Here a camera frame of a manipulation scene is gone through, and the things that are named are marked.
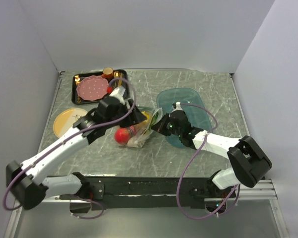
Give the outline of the green toy long beans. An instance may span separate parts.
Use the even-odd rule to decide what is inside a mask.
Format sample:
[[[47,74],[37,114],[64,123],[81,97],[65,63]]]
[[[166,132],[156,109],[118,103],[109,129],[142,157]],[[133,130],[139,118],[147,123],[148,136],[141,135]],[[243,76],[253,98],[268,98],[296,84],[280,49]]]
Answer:
[[[162,108],[158,108],[153,112],[151,117],[150,126],[157,124],[162,118]]]

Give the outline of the red toy apple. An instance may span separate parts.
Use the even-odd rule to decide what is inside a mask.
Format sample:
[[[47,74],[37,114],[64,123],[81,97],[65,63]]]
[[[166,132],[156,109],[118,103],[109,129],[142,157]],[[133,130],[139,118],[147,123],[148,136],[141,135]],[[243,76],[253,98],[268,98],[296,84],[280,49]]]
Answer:
[[[114,135],[114,139],[119,144],[127,144],[131,134],[127,128],[119,128]]]

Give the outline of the yellow toy lemon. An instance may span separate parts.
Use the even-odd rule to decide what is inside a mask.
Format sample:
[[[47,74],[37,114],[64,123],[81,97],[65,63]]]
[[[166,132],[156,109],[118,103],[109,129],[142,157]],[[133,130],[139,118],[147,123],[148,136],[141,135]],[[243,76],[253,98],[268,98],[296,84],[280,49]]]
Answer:
[[[150,123],[153,115],[152,112],[142,111],[142,114],[146,117],[144,123]]]

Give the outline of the clear polka dot zip bag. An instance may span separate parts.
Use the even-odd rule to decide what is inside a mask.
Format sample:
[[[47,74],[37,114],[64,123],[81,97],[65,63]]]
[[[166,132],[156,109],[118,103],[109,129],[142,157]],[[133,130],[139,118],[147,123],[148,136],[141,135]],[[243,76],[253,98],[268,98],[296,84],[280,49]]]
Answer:
[[[157,109],[157,108],[150,108],[150,107],[138,107],[138,109],[142,112],[142,111],[148,111],[148,112],[153,112]],[[150,137],[150,135],[152,134],[152,129],[150,126],[150,123],[144,123],[141,122],[139,124],[127,127],[127,129],[129,130],[130,134],[131,134],[131,138],[136,136],[136,137],[145,137],[146,139],[148,139]]]

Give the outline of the white toy daikon radish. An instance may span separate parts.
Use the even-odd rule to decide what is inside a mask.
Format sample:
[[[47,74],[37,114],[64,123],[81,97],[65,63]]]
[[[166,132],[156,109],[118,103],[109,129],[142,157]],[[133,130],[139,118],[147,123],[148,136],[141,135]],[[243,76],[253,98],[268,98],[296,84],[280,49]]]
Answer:
[[[127,142],[127,146],[128,147],[132,147],[132,148],[142,148],[146,142],[146,138],[145,137],[132,137],[129,139],[129,141]]]

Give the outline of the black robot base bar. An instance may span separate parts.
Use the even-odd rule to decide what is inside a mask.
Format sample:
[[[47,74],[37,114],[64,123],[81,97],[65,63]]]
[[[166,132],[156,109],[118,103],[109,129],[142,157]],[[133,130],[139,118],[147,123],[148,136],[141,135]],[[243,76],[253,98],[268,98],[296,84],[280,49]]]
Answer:
[[[210,178],[166,177],[92,177],[84,176],[84,186],[76,195],[60,195],[61,200],[76,197],[102,204],[91,205],[92,210],[118,208],[166,208],[181,207],[203,209],[205,199],[223,199],[232,187],[218,189]]]

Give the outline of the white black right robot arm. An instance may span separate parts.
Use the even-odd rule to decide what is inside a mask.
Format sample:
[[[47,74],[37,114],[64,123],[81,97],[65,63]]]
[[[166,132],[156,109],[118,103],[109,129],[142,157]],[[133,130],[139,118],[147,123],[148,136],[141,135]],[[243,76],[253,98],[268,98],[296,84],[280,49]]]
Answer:
[[[253,188],[272,168],[272,162],[252,137],[224,137],[194,127],[182,110],[166,113],[151,128],[164,136],[177,136],[188,148],[201,148],[229,160],[229,169],[220,170],[210,178],[207,191],[212,197],[221,196],[234,185]]]

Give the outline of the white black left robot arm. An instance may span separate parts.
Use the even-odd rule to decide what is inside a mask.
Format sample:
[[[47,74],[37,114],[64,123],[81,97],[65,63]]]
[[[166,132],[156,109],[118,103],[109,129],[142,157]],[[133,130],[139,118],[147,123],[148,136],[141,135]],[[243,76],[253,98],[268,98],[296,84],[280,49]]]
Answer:
[[[12,193],[25,210],[56,195],[68,194],[88,201],[92,191],[89,181],[81,173],[53,178],[49,174],[69,156],[102,137],[107,129],[130,127],[146,119],[132,99],[106,96],[40,153],[20,164],[16,161],[9,163],[6,167],[7,193]]]

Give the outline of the teal transparent plastic container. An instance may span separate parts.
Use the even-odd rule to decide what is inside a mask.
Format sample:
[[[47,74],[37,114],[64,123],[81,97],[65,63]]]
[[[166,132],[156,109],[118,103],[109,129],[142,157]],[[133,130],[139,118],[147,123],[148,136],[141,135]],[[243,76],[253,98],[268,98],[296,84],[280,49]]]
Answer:
[[[156,103],[162,109],[162,114],[171,113],[174,104],[184,103],[182,110],[185,112],[190,124],[199,129],[210,131],[212,126],[208,113],[203,110],[204,104],[200,95],[191,88],[174,88],[160,92]]]

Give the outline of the pink polka dot plate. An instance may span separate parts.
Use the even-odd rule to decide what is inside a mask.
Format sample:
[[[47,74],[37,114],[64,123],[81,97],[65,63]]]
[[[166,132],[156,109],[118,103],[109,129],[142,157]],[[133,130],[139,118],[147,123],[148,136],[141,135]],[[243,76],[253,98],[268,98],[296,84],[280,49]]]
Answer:
[[[90,76],[84,78],[77,89],[78,95],[85,101],[96,101],[107,94],[109,83],[101,76]]]

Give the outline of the black serving tray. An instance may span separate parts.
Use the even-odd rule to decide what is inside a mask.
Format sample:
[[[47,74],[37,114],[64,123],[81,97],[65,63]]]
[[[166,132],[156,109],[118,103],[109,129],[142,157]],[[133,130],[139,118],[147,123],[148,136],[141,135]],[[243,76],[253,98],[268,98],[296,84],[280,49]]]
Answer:
[[[122,80],[117,80],[111,85],[109,83],[112,79],[102,77],[104,72],[96,71],[90,73],[76,74],[72,78],[72,102],[75,105],[87,105],[99,102],[104,96],[111,92],[108,87],[112,89],[123,86],[126,91],[124,98],[129,97],[129,86]]]

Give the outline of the orange cup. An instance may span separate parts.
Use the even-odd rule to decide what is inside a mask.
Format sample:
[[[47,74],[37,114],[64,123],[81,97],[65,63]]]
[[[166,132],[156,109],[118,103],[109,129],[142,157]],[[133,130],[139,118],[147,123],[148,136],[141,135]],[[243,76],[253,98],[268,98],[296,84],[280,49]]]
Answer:
[[[111,67],[106,67],[103,69],[101,77],[107,80],[111,80],[113,79],[113,74],[114,74],[113,69]]]

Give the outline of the cream round plate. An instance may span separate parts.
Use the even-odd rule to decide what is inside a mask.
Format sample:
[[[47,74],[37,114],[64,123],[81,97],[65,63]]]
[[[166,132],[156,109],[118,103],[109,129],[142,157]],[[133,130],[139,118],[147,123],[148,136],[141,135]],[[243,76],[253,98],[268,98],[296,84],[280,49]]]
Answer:
[[[62,137],[80,117],[86,114],[87,111],[80,108],[70,108],[63,111],[54,120],[54,135],[58,138]]]

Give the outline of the gold fork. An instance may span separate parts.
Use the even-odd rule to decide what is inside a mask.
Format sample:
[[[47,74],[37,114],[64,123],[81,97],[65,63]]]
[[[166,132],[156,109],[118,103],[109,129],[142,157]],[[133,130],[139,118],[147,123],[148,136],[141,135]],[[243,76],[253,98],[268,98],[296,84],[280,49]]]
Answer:
[[[78,95],[78,92],[77,92],[78,86],[80,84],[80,77],[78,75],[75,75],[74,81],[75,81],[76,101],[77,101],[77,103],[80,103],[81,98],[80,98],[80,96]]]

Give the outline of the aluminium frame rail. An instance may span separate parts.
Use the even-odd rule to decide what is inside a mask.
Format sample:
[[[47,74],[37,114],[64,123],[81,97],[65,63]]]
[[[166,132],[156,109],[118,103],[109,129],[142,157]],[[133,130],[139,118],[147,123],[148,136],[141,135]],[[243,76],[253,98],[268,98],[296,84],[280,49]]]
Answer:
[[[260,180],[253,188],[240,185],[223,190],[206,178],[185,178],[178,184],[177,178],[127,178],[86,177],[70,180],[67,177],[49,177],[41,185],[28,185],[25,191],[13,193],[26,209],[32,209],[48,199],[91,199],[109,202],[121,199],[182,199],[221,200],[240,197],[245,200],[277,199],[271,180]]]

